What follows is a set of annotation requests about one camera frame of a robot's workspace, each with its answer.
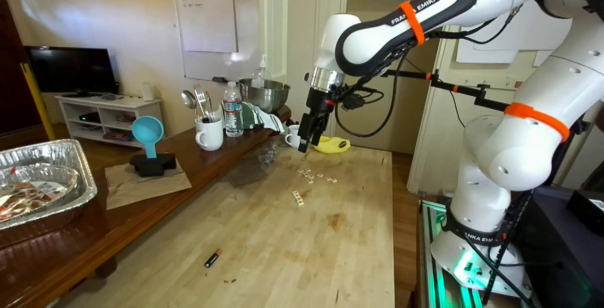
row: blue measuring cup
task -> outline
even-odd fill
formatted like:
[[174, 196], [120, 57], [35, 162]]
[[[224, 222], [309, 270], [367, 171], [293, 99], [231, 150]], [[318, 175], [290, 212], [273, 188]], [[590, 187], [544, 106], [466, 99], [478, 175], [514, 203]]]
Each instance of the blue measuring cup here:
[[143, 143], [147, 158], [157, 158], [155, 143], [164, 136], [164, 126], [159, 119], [151, 116], [138, 117], [132, 123], [132, 134], [136, 140]]

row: television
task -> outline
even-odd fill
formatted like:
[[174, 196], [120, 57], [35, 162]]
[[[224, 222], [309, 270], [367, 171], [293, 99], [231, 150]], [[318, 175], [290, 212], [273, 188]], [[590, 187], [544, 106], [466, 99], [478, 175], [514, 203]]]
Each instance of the television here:
[[118, 91], [107, 49], [26, 46], [25, 50], [42, 92], [93, 97]]

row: butcher block countertop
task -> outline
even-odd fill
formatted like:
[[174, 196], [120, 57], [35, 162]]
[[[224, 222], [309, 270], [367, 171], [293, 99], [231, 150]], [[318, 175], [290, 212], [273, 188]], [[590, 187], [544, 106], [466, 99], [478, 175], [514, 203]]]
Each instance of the butcher block countertop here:
[[390, 153], [309, 150], [278, 148], [242, 188], [210, 183], [56, 307], [394, 307]]

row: small white cup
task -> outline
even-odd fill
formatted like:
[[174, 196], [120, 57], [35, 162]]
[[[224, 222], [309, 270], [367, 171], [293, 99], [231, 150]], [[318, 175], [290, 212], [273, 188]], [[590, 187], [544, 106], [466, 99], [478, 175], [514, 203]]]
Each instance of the small white cup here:
[[222, 147], [224, 142], [224, 132], [222, 132], [222, 118], [216, 119], [213, 123], [202, 123], [200, 119], [195, 119], [195, 141], [201, 149], [205, 151], [215, 151]]
[[298, 136], [298, 130], [300, 125], [290, 125], [289, 134], [285, 135], [285, 143], [289, 144], [290, 147], [298, 149], [300, 146], [300, 136]]

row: white tv stand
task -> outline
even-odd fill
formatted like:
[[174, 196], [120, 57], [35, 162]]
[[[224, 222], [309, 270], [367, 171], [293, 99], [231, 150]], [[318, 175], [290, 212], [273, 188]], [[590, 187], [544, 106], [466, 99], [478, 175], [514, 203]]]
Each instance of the white tv stand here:
[[[61, 106], [67, 131], [71, 138], [87, 138], [112, 144], [143, 147], [142, 143], [134, 138], [131, 141], [117, 141], [103, 138], [110, 132], [132, 131], [132, 125], [118, 121], [118, 117], [130, 115], [135, 117], [153, 116], [163, 123], [159, 104], [161, 100], [143, 101], [142, 98], [117, 95], [116, 100], [108, 101], [100, 97], [72, 98], [55, 96]], [[80, 121], [80, 115], [98, 112], [101, 118], [99, 123]], [[82, 125], [93, 125], [93, 130], [82, 129]]]

